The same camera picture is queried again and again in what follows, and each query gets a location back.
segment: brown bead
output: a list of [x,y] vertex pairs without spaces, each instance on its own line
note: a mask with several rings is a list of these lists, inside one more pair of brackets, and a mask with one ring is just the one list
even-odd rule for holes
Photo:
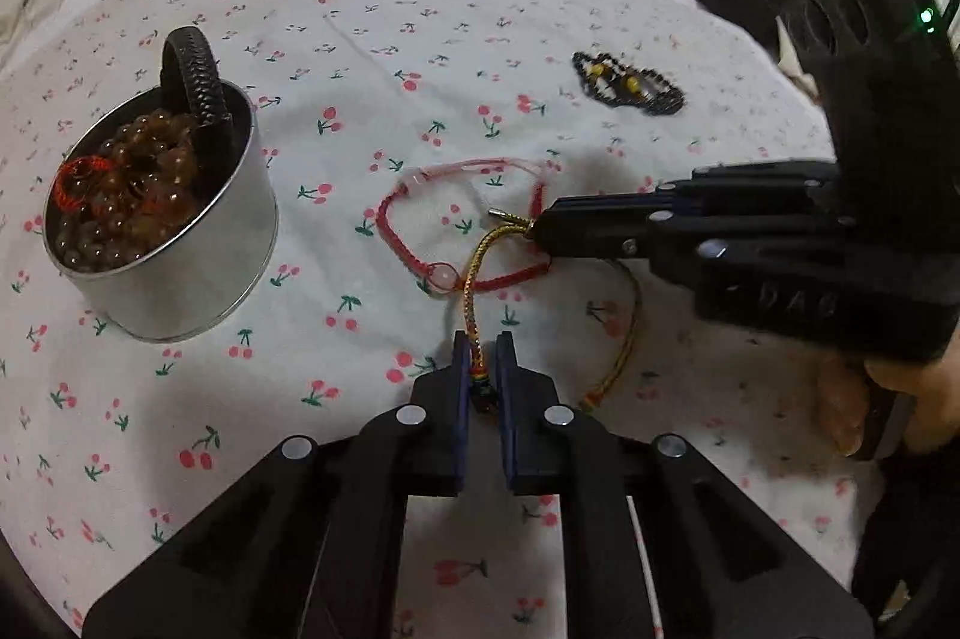
[[97,187],[104,193],[118,193],[127,187],[127,177],[120,170],[108,170],[100,177]]
[[158,108],[147,117],[147,129],[153,137],[166,137],[171,115],[168,110]]
[[72,271],[80,270],[83,266],[83,257],[76,249],[67,249],[64,252],[64,265]]
[[197,156],[192,149],[177,146],[157,157],[157,165],[168,181],[174,177],[183,184],[190,185],[197,175]]
[[178,113],[167,125],[167,137],[172,142],[180,143],[184,131],[192,130],[196,124],[197,120],[192,113]]
[[133,124],[121,124],[113,134],[113,138],[117,142],[126,143],[132,132]]
[[117,143],[113,147],[113,152],[110,154],[110,160],[115,164],[119,169],[124,169],[129,167],[133,156],[130,153],[130,147],[126,143]]
[[70,235],[70,231],[61,230],[56,234],[54,239],[54,251],[56,252],[57,257],[63,257],[67,249],[72,245],[73,236]]
[[154,137],[150,134],[150,131],[147,130],[146,123],[142,126],[136,126],[136,124],[134,124],[133,129],[127,134],[127,145],[130,147],[131,153],[136,157],[150,154],[152,144],[154,144]]
[[107,245],[104,246],[104,265],[107,268],[119,268],[121,265],[126,265],[128,262],[126,252],[125,244],[120,241],[108,241]]
[[176,227],[194,217],[197,203],[188,190],[163,182],[147,190],[143,211],[155,215],[165,225]]
[[112,214],[104,226],[107,230],[108,236],[122,236],[124,233],[124,228],[127,226],[128,216],[126,214]]
[[104,261],[106,257],[106,252],[104,252],[104,246],[102,243],[97,243],[96,241],[90,241],[80,248],[77,246],[77,251],[80,252],[85,260],[92,263],[94,266],[99,265]]
[[103,193],[100,191],[90,198],[90,208],[99,222],[106,224],[117,214],[126,214],[133,203],[126,193]]
[[162,180],[160,179],[160,174],[156,172],[144,173],[142,176],[137,176],[136,178],[131,179],[130,187],[128,190],[131,195],[137,200],[143,200],[147,194],[147,190],[158,185]]
[[97,155],[109,160],[110,157],[113,156],[113,149],[116,146],[117,146],[117,141],[114,140],[112,137],[109,137],[107,140],[105,140],[103,143],[100,144],[100,148],[97,150]]
[[86,195],[90,192],[90,184],[89,179],[79,179],[75,176],[64,176],[61,180],[61,186],[64,188],[67,196],[76,198],[77,200],[86,198]]
[[149,214],[136,214],[127,222],[127,238],[140,246],[160,244],[160,219]]
[[136,244],[128,243],[123,248],[123,265],[126,265],[129,262],[136,262],[145,254],[146,252],[144,252],[143,249]]
[[80,224],[80,226],[77,228],[76,238],[79,248],[81,241],[102,242],[106,238],[106,234],[98,222],[90,220],[89,222],[83,222],[83,224]]

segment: silver tin can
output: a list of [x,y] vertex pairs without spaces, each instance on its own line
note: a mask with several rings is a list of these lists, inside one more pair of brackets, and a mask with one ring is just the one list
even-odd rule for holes
[[[246,94],[222,81],[243,153],[222,190],[174,238],[136,262],[102,273],[66,268],[53,252],[59,210],[47,193],[43,245],[90,307],[144,341],[178,341],[212,328],[247,297],[277,240],[277,200],[260,156],[260,134]],[[98,121],[66,160],[96,153],[121,124],[160,108],[160,87],[138,94]]]

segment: bed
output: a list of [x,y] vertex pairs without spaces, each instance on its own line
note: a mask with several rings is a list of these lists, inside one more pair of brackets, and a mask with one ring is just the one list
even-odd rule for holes
[[[830,155],[816,106],[691,0],[4,3],[0,529],[77,632],[100,594],[287,434],[350,436],[448,359],[455,305],[424,294],[373,226],[398,177],[487,160],[395,209],[416,255],[460,265],[486,207],[526,209],[531,178],[511,159],[536,163],[552,200],[649,191],[719,161]],[[58,277],[38,215],[61,155],[155,84],[162,38],[184,24],[256,107],[280,237],[227,321],[146,344]],[[664,72],[683,113],[589,101],[570,57],[596,48]],[[527,262],[515,247],[491,272]],[[816,353],[698,322],[685,294],[640,276],[640,346],[599,418],[641,439],[686,436],[846,583],[872,470],[811,426]],[[573,403],[616,354],[626,294],[605,265],[556,263],[483,298],[481,329],[512,329],[521,361]],[[562,635],[556,499],[508,496],[496,434],[476,426],[473,439],[467,494],[411,502],[395,632]]]

